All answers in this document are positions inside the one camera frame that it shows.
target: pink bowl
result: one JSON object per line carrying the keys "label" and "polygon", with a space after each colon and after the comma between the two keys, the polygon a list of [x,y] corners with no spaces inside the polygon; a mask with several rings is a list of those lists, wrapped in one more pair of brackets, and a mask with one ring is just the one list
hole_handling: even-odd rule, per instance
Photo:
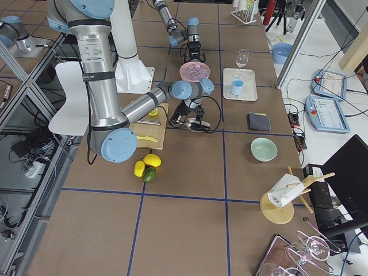
{"label": "pink bowl", "polygon": [[180,67],[179,73],[183,81],[199,82],[209,77],[210,69],[202,62],[187,62]]}

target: tray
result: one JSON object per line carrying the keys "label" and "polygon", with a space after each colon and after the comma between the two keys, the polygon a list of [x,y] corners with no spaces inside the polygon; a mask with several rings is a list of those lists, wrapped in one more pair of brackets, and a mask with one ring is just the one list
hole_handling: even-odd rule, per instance
{"label": "tray", "polygon": [[[236,73],[240,73],[244,81],[244,86],[239,95],[231,94],[231,82],[233,79],[233,75]],[[257,87],[255,84],[255,75],[253,70],[248,69],[234,69],[234,68],[225,68],[224,69],[224,84],[223,84],[223,92],[225,99],[236,99],[238,101],[251,101],[254,102],[257,100]]]}

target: yellow lemon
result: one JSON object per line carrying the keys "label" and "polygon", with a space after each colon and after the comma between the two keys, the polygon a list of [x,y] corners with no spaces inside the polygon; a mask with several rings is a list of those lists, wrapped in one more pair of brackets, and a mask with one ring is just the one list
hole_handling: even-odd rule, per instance
{"label": "yellow lemon", "polygon": [[148,166],[158,167],[161,165],[161,158],[155,154],[147,154],[143,158],[143,162]]}
{"label": "yellow lemon", "polygon": [[155,108],[154,110],[152,110],[151,112],[149,112],[149,114],[148,115],[150,115],[150,116],[157,116],[159,114],[159,111],[157,110],[157,108]]}
{"label": "yellow lemon", "polygon": [[142,177],[145,170],[145,163],[142,160],[139,160],[134,165],[134,175],[136,177]]}

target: wooden cutting board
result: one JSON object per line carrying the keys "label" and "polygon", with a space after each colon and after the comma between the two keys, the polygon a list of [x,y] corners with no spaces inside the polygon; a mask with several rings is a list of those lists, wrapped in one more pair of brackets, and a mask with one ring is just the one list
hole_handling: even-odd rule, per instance
{"label": "wooden cutting board", "polygon": [[[162,103],[160,106],[165,108],[166,112],[168,113],[168,103]],[[158,108],[158,112],[159,114],[156,116],[146,115],[141,120],[159,121],[161,123],[160,125],[146,125],[137,123],[131,125],[130,129],[133,130],[137,136],[151,136],[158,140],[158,142],[152,142],[138,139],[137,148],[152,148],[153,150],[163,149],[167,118],[162,108]]]}

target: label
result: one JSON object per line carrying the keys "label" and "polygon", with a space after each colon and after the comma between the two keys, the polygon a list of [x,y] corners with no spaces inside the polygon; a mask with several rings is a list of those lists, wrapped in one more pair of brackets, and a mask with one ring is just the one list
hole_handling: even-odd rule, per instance
{"label": "label", "polygon": [[102,42],[99,37],[78,40],[78,47],[83,63],[104,62]]}
{"label": "label", "polygon": [[321,168],[312,167],[312,171],[313,171],[313,176],[314,177],[321,177],[323,175]]}

